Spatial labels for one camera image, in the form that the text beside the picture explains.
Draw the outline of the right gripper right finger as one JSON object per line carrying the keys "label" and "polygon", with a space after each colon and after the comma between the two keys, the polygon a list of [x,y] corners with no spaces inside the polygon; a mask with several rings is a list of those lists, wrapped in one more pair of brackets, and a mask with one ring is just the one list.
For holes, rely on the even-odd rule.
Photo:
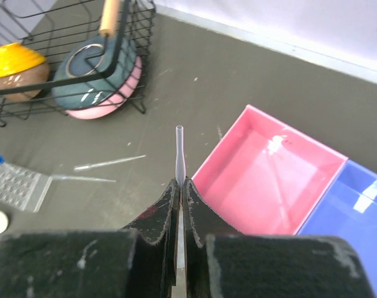
{"label": "right gripper right finger", "polygon": [[330,236],[244,235],[187,179],[181,190],[188,297],[374,297],[356,251]]}

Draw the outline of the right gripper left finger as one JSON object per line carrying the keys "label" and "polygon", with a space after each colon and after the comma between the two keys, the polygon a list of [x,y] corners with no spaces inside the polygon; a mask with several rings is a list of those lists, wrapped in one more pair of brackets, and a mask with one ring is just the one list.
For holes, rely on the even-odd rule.
{"label": "right gripper left finger", "polygon": [[179,186],[125,227],[0,236],[0,297],[169,297]]}

